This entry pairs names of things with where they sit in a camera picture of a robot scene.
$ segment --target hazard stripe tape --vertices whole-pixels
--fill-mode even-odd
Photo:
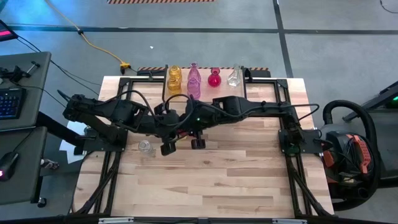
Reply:
[[[150,3],[191,3],[214,2],[215,0],[107,0],[108,4],[150,4]]]
[[[181,69],[189,69],[191,67],[181,67]],[[211,69],[212,67],[198,67],[198,69]],[[165,67],[139,67],[138,70],[164,70]],[[220,69],[233,69],[233,67],[221,67]],[[251,67],[248,68],[253,71],[268,71],[266,67]]]

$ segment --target keyboard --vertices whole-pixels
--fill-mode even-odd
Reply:
[[[18,119],[24,104],[26,89],[0,89],[0,120]]]

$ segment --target gray floor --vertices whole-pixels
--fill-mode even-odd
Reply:
[[[106,1],[61,1],[54,4],[79,26],[151,28],[256,28],[275,29],[272,0],[216,0],[214,3],[108,5]],[[398,1],[384,0],[386,7],[398,11]],[[384,11],[378,0],[279,0],[285,29],[398,29],[398,14]],[[0,12],[9,24],[69,25],[41,0],[9,0]],[[105,75],[119,75],[118,61],[88,46],[75,32],[19,31],[19,35],[75,75],[101,83]],[[278,34],[190,34],[190,33],[112,33],[87,32],[92,43],[111,50],[134,68],[165,64],[202,66],[269,67],[273,77],[286,77]],[[310,102],[323,108],[329,101],[344,99],[364,103],[379,90],[397,80],[398,35],[286,35],[295,78],[304,78]],[[0,55],[30,50],[16,40],[0,42]],[[61,100],[56,90],[71,95],[90,91],[50,66],[46,90]],[[66,124],[62,107],[46,94],[40,109]],[[336,110],[340,118],[347,111]],[[321,127],[321,112],[313,115]],[[391,141],[398,129],[394,115],[374,114],[380,151],[386,165],[395,167],[398,151]],[[354,121],[353,127],[363,131]],[[65,164],[58,153],[59,140],[49,137],[46,155]],[[79,164],[66,166],[77,171]],[[2,206],[0,220],[64,214],[68,210],[77,175],[46,177],[42,195],[49,200],[45,208],[19,203]],[[341,217],[398,223],[397,189],[376,192],[364,205],[338,212]]]

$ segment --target yellow cable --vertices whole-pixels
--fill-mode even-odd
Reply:
[[[70,19],[68,19],[64,14],[62,14],[62,12],[60,12],[55,6],[53,6],[53,5],[49,2],[49,0],[44,0],[44,1],[45,1],[52,9],[54,9],[57,13],[59,13],[63,18],[65,18],[70,24],[72,24],[73,26],[75,26],[76,29],[77,29],[77,31],[80,31],[80,28],[79,28],[76,24],[74,24]],[[127,64],[126,62],[123,62],[123,60],[121,60],[121,59],[120,59],[118,56],[116,56],[115,54],[112,54],[111,52],[109,52],[109,51],[107,51],[107,50],[105,50],[105,49],[102,49],[101,47],[97,47],[97,46],[95,46],[94,44],[90,43],[90,41],[87,40],[87,38],[86,38],[86,36],[85,36],[84,34],[80,34],[80,35],[84,38],[84,40],[87,42],[88,45],[94,47],[95,49],[102,50],[103,52],[112,55],[114,58],[118,59],[118,60],[120,61],[121,64],[129,65],[129,64]]]

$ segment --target magenta glass bottle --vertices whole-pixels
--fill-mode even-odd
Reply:
[[[218,87],[221,84],[221,76],[219,68],[211,68],[211,75],[207,79],[207,82],[212,87]]]
[[[188,75],[188,96],[193,95],[195,100],[199,100],[200,98],[200,82],[201,77],[197,68],[198,64],[196,62],[191,63],[191,70]]]

